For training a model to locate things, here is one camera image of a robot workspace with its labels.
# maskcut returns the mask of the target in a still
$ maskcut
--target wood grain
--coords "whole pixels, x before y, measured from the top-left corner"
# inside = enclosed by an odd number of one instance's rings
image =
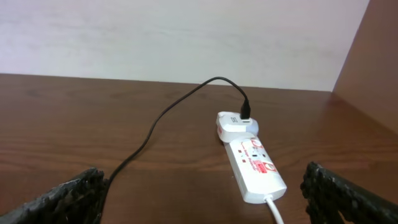
[[[372,0],[334,92],[398,133],[398,1]]]
[[[145,138],[154,118],[195,85],[0,75],[0,213],[89,167],[106,175]],[[288,190],[286,223],[308,223],[299,185],[317,161],[398,203],[398,137],[332,93],[244,88],[259,137]],[[210,85],[156,127],[115,179],[103,223],[272,223],[244,203],[215,129],[241,95]]]

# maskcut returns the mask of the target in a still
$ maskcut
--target extension socket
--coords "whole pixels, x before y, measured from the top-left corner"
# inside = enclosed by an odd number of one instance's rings
[[[276,200],[283,196],[287,187],[256,136],[257,121],[241,120],[239,113],[220,112],[216,123],[243,200],[265,203],[267,197]]]

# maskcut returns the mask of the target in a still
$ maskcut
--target wooden desk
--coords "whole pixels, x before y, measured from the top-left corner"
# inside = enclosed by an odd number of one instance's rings
[[[110,175],[194,86],[0,75],[0,213],[90,167]],[[309,223],[299,186],[310,161],[398,203],[394,133],[331,93],[244,91],[288,187],[275,202],[286,223]],[[272,223],[267,205],[243,202],[216,135],[217,112],[242,100],[233,87],[206,86],[164,116],[114,181],[103,223]]]

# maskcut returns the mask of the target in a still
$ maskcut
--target black cable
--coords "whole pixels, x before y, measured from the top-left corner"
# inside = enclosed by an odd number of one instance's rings
[[[109,177],[109,182],[108,182],[108,187],[106,188],[105,194],[103,195],[103,198],[101,199],[101,204],[100,204],[100,209],[99,209],[99,215],[98,215],[98,220],[101,220],[102,217],[102,212],[104,209],[104,205],[105,205],[105,199],[106,196],[108,194],[109,188],[112,184],[112,181],[114,180],[114,178],[117,176],[117,174],[137,155],[139,154],[139,152],[142,151],[142,149],[145,147],[145,145],[148,143],[150,136],[152,135],[152,132],[155,129],[155,126],[157,124],[157,122],[161,119],[161,117],[163,117],[164,114],[166,114],[171,108],[173,108],[175,105],[177,105],[179,102],[183,101],[185,98],[187,98],[188,96],[192,95],[192,93],[196,92],[197,90],[199,90],[200,88],[204,87],[207,83],[212,82],[214,80],[224,80],[226,82],[228,82],[229,84],[231,84],[232,86],[234,86],[236,89],[238,89],[242,95],[244,96],[244,103],[242,105],[241,108],[241,118],[242,119],[249,119],[250,118],[250,106],[249,106],[249,100],[248,97],[246,96],[246,94],[243,92],[243,90],[237,86],[237,84],[235,84],[234,82],[232,82],[231,80],[224,78],[224,77],[214,77],[211,78],[207,81],[205,81],[204,83],[198,85],[196,88],[194,88],[192,91],[190,91],[189,93],[185,94],[183,97],[179,98],[176,102],[172,103],[170,106],[168,106],[166,109],[163,110],[163,112],[161,112],[161,114],[156,118],[156,120],[154,121],[154,123],[152,124],[152,126],[150,127],[150,130],[148,132],[147,137],[145,138],[144,142],[141,144],[141,146],[134,152],[132,153],[129,157],[127,157],[127,159],[125,159],[111,174],[111,176]]]

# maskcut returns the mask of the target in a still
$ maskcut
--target white cable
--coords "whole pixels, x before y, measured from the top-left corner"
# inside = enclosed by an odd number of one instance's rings
[[[272,214],[274,214],[274,218],[275,218],[276,223],[277,224],[284,224],[284,221],[282,220],[282,217],[279,214],[278,208],[275,206],[274,201],[272,200],[272,196],[268,195],[268,196],[265,197],[264,200],[267,202],[269,208],[272,211]]]

